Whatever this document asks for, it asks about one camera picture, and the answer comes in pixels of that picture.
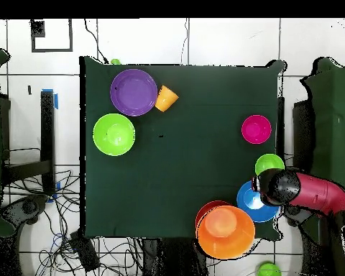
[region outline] dark green table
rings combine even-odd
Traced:
[[[179,99],[165,113],[153,108],[129,117],[136,130],[125,155],[109,157],[92,140],[93,126],[118,113],[110,85],[126,69],[149,73]],[[86,236],[195,237],[198,210],[212,200],[236,204],[236,193],[254,175],[257,158],[275,152],[277,75],[284,62],[266,68],[103,65],[80,58],[85,74]],[[81,116],[84,105],[81,103]],[[241,126],[251,114],[266,116],[270,138],[253,145]],[[256,237],[278,239],[272,221],[256,224]]]

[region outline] magenta bowl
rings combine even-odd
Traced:
[[[241,126],[243,138],[251,144],[261,144],[271,135],[271,123],[262,115],[251,115]]]

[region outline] lime green bowl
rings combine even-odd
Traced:
[[[270,168],[278,168],[283,170],[285,169],[285,164],[278,155],[268,153],[259,157],[254,167],[256,175],[259,175]]]
[[[122,155],[134,144],[135,130],[132,122],[121,114],[102,116],[93,128],[93,141],[106,155]]]

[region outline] orange cup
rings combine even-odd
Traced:
[[[162,86],[156,100],[155,107],[162,112],[165,112],[170,106],[179,98],[168,87]]]

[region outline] wire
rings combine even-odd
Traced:
[[[184,27],[185,27],[185,29],[186,29],[186,31],[187,31],[187,37],[184,39],[184,42],[183,42],[183,49],[181,50],[181,55],[180,55],[180,64],[181,64],[181,65],[183,65],[183,52],[184,52],[185,41],[186,41],[187,38],[188,38],[187,21],[188,21],[188,18],[185,18]]]
[[[108,65],[108,64],[109,64],[108,60],[105,58],[104,54],[102,54],[101,51],[100,51],[100,49],[98,48],[98,41],[97,41],[96,36],[94,35],[94,33],[92,33],[92,32],[87,28],[87,21],[86,21],[86,19],[84,19],[84,25],[86,26],[86,31],[89,32],[89,33],[91,33],[91,35],[93,36],[93,38],[94,38],[95,41],[96,41],[96,44],[97,44],[97,52],[99,52],[99,53],[101,54],[101,56],[102,56],[102,58],[103,58],[103,61]]]

